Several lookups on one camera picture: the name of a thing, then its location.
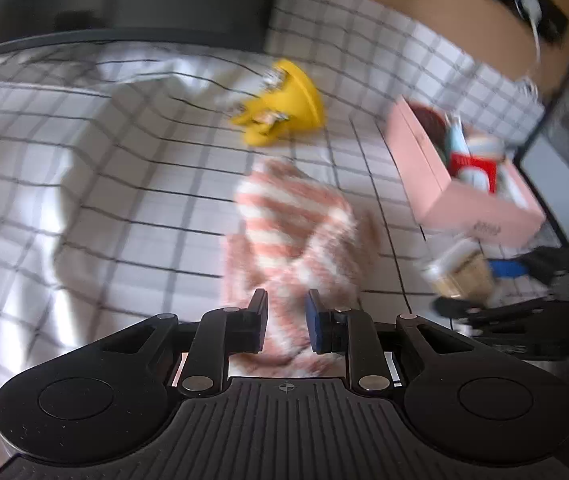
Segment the pink and white towel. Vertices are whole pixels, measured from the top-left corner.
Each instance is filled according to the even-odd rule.
[[[305,295],[317,288],[327,306],[354,306],[363,273],[377,255],[373,218],[280,158],[260,160],[235,200],[245,232],[226,238],[223,303],[244,307],[256,288],[264,288],[269,314],[263,352],[234,356],[230,374],[333,372],[339,358],[311,350]]]

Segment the fuzzy fabric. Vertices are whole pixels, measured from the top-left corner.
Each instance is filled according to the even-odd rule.
[[[246,307],[254,290],[264,288],[269,313],[263,351],[233,356],[229,374],[335,373],[341,358],[311,350],[305,295],[317,288],[327,306],[356,304],[363,273],[377,254],[373,218],[281,158],[259,161],[235,200],[245,230],[226,238],[223,302]]]

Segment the pink box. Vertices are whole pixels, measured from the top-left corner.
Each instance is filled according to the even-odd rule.
[[[414,216],[424,227],[458,230],[481,240],[519,248],[545,221],[545,213],[509,160],[504,165],[521,206],[452,178],[403,98],[389,113],[386,140]]]

